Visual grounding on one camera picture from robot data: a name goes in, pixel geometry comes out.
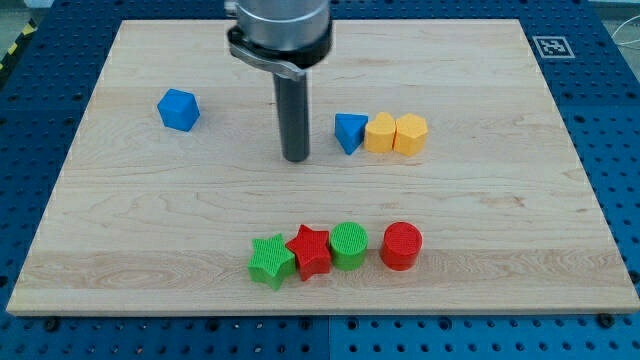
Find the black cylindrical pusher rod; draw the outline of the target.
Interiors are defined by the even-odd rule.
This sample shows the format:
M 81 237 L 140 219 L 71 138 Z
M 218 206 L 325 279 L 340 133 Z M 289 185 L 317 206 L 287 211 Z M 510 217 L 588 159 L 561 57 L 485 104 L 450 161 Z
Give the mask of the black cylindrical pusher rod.
M 302 162 L 310 153 L 307 78 L 273 76 L 281 149 L 290 162 Z

